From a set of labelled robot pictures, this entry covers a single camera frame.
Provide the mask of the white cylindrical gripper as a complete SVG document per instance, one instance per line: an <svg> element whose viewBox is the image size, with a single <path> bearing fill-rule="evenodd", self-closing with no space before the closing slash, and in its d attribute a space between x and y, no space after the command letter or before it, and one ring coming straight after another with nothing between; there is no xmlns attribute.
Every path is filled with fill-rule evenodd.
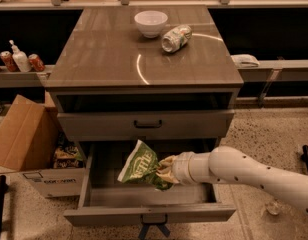
<svg viewBox="0 0 308 240"><path fill-rule="evenodd" d="M209 153L183 152L177 157L171 155L162 159L159 165L163 168L172 166L172 172L156 173L162 180L172 184L193 185L213 182L213 174L209 169Z"/></svg>

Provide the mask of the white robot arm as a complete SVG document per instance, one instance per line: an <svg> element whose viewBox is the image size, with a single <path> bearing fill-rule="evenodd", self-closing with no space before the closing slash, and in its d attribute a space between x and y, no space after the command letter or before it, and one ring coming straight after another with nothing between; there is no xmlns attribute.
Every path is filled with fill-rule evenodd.
<svg viewBox="0 0 308 240"><path fill-rule="evenodd" d="M169 156L159 162L156 174L172 184L249 185L308 215L308 176L262 164L232 147Z"/></svg>

